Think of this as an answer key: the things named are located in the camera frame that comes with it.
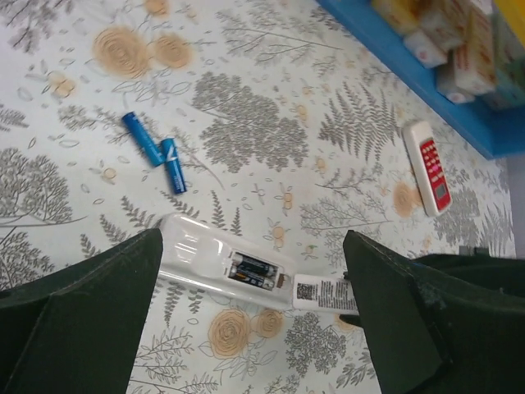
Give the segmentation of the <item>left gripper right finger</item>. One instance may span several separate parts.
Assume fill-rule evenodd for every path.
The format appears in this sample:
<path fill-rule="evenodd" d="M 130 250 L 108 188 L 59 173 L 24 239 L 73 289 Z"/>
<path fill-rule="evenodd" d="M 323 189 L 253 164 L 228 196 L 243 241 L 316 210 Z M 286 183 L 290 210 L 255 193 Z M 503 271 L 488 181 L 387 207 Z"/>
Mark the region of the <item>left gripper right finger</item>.
<path fill-rule="evenodd" d="M 384 393 L 521 393 L 524 262 L 487 254 L 404 257 L 356 231 L 343 242 Z"/>

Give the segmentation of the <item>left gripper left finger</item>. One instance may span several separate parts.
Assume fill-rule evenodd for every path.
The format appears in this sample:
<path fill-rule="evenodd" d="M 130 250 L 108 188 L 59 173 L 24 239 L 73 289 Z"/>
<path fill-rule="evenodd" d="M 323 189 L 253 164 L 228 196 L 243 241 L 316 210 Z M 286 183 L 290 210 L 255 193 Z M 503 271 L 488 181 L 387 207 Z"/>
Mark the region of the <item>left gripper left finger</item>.
<path fill-rule="evenodd" d="M 1 293 L 3 393 L 124 393 L 162 257 L 142 231 Z"/>

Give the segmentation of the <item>white battery cover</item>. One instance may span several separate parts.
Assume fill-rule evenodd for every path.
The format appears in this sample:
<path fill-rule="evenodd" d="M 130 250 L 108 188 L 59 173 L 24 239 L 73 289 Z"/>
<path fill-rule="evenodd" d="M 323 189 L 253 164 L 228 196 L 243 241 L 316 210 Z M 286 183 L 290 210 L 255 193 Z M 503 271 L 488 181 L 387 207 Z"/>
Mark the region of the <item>white battery cover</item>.
<path fill-rule="evenodd" d="M 295 309 L 358 315 L 358 306 L 350 282 L 343 278 L 296 274 L 292 305 Z"/>

